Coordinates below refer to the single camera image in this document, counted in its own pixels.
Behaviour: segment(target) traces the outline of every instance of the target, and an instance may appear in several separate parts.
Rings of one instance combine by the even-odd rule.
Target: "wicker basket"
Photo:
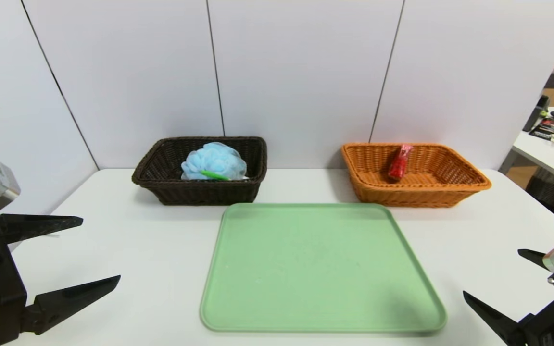
[[[181,180],[181,164],[203,145],[220,142],[236,149],[247,163],[247,180]],[[266,175],[266,142],[257,136],[189,136],[158,141],[140,161],[132,182],[147,188],[165,205],[229,206],[253,202]]]
[[[456,151],[412,144],[405,176],[391,182],[389,166],[400,144],[347,144],[341,149],[358,199],[385,206],[451,207],[491,182]]]

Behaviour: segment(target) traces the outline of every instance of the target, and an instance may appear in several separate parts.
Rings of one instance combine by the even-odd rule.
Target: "red object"
[[[399,153],[394,158],[389,168],[389,177],[399,181],[405,175],[405,167],[407,166],[407,156],[411,151],[412,146],[404,144],[401,146]]]

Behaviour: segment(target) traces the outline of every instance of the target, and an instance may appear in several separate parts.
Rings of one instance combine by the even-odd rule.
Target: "green tray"
[[[253,332],[429,332],[448,318],[390,212],[361,203],[230,206],[200,314]]]

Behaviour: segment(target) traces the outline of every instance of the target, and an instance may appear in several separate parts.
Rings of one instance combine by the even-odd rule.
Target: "floor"
[[[506,177],[508,177],[510,180],[515,182],[518,186],[520,186],[523,190],[527,187],[527,184],[529,183],[529,180],[536,172],[538,166],[531,162],[530,160],[527,160],[526,158],[519,157],[512,168],[508,171],[506,174]]]

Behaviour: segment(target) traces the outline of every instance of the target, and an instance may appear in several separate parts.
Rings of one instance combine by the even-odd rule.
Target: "table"
[[[453,208],[391,208],[444,302],[435,334],[214,333],[199,318],[225,207],[168,207],[132,184],[132,169],[95,173],[53,215],[81,227],[24,241],[13,252],[29,293],[121,274],[119,286],[55,328],[23,333],[15,346],[502,346],[464,302],[477,296],[510,318],[554,299],[549,275],[516,253],[554,247],[554,215],[497,171],[493,187]],[[348,173],[270,169],[256,202],[356,202]]]
[[[554,111],[554,107],[549,107],[548,111]],[[517,153],[554,175],[554,144],[550,141],[530,136],[527,132],[521,131],[512,146],[512,151],[513,153],[508,155],[502,167],[509,169],[516,158],[515,153]]]

